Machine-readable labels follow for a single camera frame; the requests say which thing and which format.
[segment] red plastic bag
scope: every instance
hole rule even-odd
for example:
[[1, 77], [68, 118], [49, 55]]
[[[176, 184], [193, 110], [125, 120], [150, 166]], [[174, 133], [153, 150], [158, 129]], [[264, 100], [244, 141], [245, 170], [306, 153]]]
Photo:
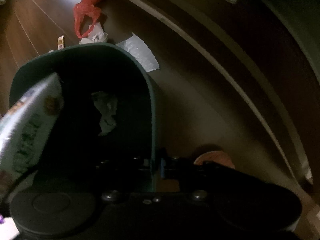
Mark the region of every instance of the red plastic bag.
[[[78, 38], [86, 38], [89, 33], [93, 30], [93, 27], [97, 23], [100, 16], [101, 9], [94, 5], [101, 2], [101, 0], [81, 0], [73, 8], [73, 15], [75, 17], [75, 31]], [[80, 25], [83, 22], [84, 16], [87, 15], [92, 18], [92, 25], [83, 35], [80, 33]]]

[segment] orange circular object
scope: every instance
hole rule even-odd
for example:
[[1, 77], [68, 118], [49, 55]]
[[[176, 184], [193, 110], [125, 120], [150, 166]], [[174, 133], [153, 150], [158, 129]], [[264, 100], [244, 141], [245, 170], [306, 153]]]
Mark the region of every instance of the orange circular object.
[[204, 161], [213, 161], [221, 165], [234, 169], [235, 166], [227, 153], [224, 151], [211, 151], [201, 154], [193, 164], [202, 165]]

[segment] trash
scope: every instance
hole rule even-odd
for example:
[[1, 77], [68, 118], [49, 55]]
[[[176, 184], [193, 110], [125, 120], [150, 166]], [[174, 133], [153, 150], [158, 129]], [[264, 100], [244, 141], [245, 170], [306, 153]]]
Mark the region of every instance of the trash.
[[[99, 2], [101, 2], [101, 0], [81, 0], [81, 2], [77, 3], [73, 8], [73, 15], [75, 18], [75, 32], [78, 38], [86, 38], [88, 34], [93, 30], [101, 13], [101, 9], [94, 6]], [[92, 25], [83, 35], [81, 35], [80, 25], [83, 22], [85, 15], [92, 18]]]
[[107, 42], [108, 40], [108, 33], [104, 32], [101, 24], [97, 23], [92, 32], [89, 33], [88, 38], [82, 38], [79, 44], [86, 44], [86, 43], [94, 43], [94, 42]]
[[129, 52], [145, 69], [150, 72], [159, 69], [159, 64], [152, 54], [151, 50], [137, 35], [132, 33], [132, 36], [125, 41], [116, 44], [118, 47]]
[[64, 49], [64, 36], [58, 38], [58, 49]]
[[53, 73], [0, 120], [0, 202], [14, 181], [38, 163], [62, 106], [62, 88]]
[[116, 121], [113, 115], [117, 111], [118, 100], [114, 95], [99, 91], [91, 94], [94, 106], [101, 113], [100, 127], [102, 132], [99, 136], [107, 135], [116, 127]]

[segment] snack wrapper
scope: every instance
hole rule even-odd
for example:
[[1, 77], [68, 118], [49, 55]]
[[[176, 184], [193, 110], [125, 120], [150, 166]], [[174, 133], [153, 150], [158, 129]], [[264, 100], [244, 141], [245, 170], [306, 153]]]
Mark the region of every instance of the snack wrapper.
[[59, 76], [53, 73], [30, 88], [0, 120], [0, 202], [15, 180], [39, 162], [62, 107]]

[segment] white paper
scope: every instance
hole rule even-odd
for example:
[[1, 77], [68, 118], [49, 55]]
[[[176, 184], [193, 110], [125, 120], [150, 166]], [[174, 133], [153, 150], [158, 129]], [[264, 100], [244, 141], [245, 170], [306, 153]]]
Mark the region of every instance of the white paper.
[[134, 33], [132, 33], [132, 36], [127, 40], [116, 45], [129, 52], [141, 64], [145, 71], [150, 72], [159, 69], [159, 64], [149, 47]]

